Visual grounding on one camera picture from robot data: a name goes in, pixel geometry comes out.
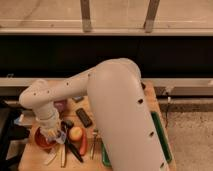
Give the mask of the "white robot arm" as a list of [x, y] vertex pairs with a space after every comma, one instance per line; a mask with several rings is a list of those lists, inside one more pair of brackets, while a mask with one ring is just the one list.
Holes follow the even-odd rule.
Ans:
[[95, 67], [50, 85], [40, 79], [19, 96], [45, 131], [56, 127], [55, 101], [86, 95], [113, 171], [169, 171], [137, 64], [127, 58]]

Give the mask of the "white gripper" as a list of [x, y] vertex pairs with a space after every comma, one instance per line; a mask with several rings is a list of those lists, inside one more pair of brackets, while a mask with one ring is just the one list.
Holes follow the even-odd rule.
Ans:
[[48, 119], [39, 119], [41, 134], [46, 138], [56, 138], [58, 131], [60, 130], [60, 119], [59, 116], [52, 116]]

